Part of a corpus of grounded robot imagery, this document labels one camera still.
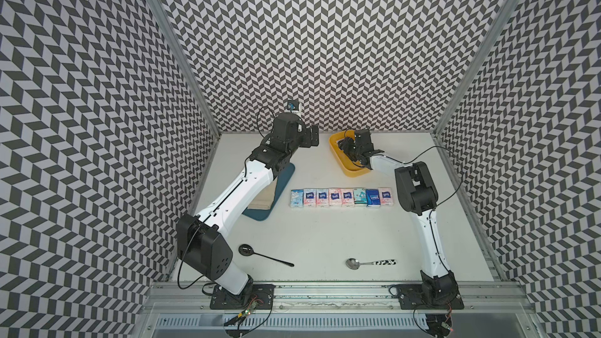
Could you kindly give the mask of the mint green tissue pack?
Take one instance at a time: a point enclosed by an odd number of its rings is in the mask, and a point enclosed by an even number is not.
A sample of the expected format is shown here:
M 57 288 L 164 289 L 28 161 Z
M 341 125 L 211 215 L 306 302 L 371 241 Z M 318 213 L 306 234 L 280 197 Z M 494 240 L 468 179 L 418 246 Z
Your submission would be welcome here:
M 366 206 L 367 205 L 367 194 L 365 188 L 353 189 L 353 199 L 355 206 Z

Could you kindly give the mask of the dark blue Tempo tissue pack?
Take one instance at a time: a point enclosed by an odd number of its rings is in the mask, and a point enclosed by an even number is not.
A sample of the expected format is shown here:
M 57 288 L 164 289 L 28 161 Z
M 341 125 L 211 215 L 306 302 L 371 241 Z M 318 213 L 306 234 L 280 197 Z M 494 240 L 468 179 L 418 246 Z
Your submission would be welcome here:
M 366 201 L 368 208 L 379 208 L 381 206 L 379 189 L 366 189 Z

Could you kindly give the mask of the light blue cartoon tissue pack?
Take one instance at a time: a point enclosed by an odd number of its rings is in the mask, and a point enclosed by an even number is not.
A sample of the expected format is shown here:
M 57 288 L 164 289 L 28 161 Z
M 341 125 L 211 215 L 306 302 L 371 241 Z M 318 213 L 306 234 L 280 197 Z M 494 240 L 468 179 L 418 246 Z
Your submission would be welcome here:
M 303 189 L 292 189 L 290 191 L 290 206 L 292 208 L 303 208 L 304 195 L 305 191 Z

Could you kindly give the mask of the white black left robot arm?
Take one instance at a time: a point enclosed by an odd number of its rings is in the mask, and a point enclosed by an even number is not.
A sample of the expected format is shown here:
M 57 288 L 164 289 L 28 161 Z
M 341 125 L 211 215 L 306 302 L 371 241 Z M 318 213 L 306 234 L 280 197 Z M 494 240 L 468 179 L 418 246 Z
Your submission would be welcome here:
M 247 296 L 253 279 L 234 262 L 227 237 L 252 200 L 284 171 L 300 148 L 319 145 L 319 126 L 296 113 L 277 115 L 272 130 L 245 159 L 243 169 L 212 203 L 176 225 L 177 255 L 235 297 Z

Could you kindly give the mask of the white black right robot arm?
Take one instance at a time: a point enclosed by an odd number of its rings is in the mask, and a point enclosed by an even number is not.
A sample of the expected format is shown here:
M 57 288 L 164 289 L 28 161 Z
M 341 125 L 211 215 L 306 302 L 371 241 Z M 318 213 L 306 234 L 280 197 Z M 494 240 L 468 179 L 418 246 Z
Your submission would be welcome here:
M 427 164 L 422 161 L 398 161 L 374 147 L 368 129 L 343 134 L 336 145 L 355 167 L 391 176 L 396 182 L 397 200 L 411 214 L 422 253 L 420 270 L 423 304 L 429 307 L 449 305 L 459 295 L 455 275 L 444 254 L 438 230 L 439 194 Z

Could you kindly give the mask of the yellow plastic storage box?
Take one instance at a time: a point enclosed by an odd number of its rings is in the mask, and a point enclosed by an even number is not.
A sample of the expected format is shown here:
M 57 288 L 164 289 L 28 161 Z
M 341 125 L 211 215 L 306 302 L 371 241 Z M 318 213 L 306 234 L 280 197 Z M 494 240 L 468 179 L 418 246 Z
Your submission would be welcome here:
M 352 161 L 344 154 L 339 148 L 338 143 L 345 138 L 355 138 L 354 130 L 345 130 L 334 133 L 329 138 L 330 150 L 340 166 L 342 172 L 349 178 L 357 178 L 361 175 L 365 175 L 369 172 L 368 168 L 359 167 L 352 163 Z

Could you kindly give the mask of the teal plastic tray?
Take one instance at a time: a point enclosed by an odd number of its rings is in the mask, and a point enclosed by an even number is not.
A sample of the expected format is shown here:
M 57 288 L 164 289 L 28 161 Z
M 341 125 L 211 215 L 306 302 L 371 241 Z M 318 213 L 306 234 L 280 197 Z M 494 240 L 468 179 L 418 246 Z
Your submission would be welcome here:
M 265 220 L 268 219 L 269 215 L 272 213 L 273 209 L 275 208 L 275 205 L 277 205 L 277 203 L 280 200 L 280 197 L 283 195 L 284 190 L 286 189 L 289 181 L 291 180 L 294 172 L 296 171 L 296 167 L 294 164 L 288 164 L 284 170 L 281 172 L 281 174 L 275 179 L 275 181 L 277 182 L 276 185 L 276 191 L 275 191 L 275 201 L 272 205 L 272 208 L 269 211 L 259 211 L 259 210 L 251 210 L 251 209 L 246 209 L 243 212 L 243 215 L 253 219 L 257 222 L 264 222 Z

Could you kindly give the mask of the beige linen cloth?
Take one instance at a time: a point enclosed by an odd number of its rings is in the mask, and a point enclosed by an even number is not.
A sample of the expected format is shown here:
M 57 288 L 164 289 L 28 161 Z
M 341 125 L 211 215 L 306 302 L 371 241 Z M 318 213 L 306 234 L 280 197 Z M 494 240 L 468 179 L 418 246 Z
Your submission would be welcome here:
M 276 185 L 276 181 L 271 182 L 256 195 L 247 208 L 251 210 L 269 211 L 275 201 Z

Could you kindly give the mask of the black plastic spoon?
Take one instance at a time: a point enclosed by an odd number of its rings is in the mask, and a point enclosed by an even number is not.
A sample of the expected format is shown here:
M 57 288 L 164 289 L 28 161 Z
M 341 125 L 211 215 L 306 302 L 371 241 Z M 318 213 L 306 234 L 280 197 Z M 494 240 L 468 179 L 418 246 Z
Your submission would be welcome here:
M 288 266 L 290 268 L 294 268 L 295 267 L 295 264 L 291 263 L 289 261 L 284 261 L 284 260 L 281 260 L 281 259 L 278 259 L 278 258 L 274 258 L 274 257 L 270 257 L 270 256 L 265 255 L 265 254 L 258 253 L 249 244 L 241 244 L 241 245 L 239 245 L 238 252 L 239 252 L 240 255 L 242 255 L 244 257 L 259 256 L 261 258 L 265 258 L 265 259 L 268 259 L 270 261 L 275 261 L 275 262 L 278 262 L 280 264 L 284 264 L 285 266 Z

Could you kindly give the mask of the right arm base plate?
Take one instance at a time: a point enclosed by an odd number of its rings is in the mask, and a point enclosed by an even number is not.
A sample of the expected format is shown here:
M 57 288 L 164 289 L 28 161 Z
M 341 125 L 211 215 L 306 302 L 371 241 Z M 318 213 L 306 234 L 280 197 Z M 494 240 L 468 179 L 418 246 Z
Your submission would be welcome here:
M 392 286 L 393 295 L 397 297 L 400 307 L 404 311 L 413 310 L 463 310 L 465 304 L 458 291 L 450 294 L 436 295 L 432 290 L 423 290 L 419 283 L 397 284 Z

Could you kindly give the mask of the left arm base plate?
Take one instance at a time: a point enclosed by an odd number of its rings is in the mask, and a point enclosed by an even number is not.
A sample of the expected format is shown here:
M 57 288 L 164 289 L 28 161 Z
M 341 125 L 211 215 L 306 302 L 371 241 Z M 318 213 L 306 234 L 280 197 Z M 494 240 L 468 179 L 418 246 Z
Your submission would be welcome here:
M 241 311 L 250 307 L 252 302 L 257 302 L 257 310 L 269 310 L 273 305 L 275 285 L 268 283 L 254 284 L 245 289 L 240 295 L 228 292 L 225 288 L 217 286 L 211 296 L 210 309 L 224 311 Z

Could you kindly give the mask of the aluminium front rail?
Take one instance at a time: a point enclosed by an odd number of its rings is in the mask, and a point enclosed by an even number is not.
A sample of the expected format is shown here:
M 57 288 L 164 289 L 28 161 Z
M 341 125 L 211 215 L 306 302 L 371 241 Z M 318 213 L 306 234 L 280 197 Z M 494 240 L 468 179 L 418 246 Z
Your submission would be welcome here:
M 424 309 L 420 292 L 409 282 L 276 282 L 275 312 L 411 312 Z M 194 313 L 211 311 L 211 286 L 197 284 L 179 289 L 176 283 L 158 283 L 150 290 L 141 312 Z M 533 314 L 535 307 L 523 288 L 514 282 L 461 282 L 456 300 L 459 313 Z

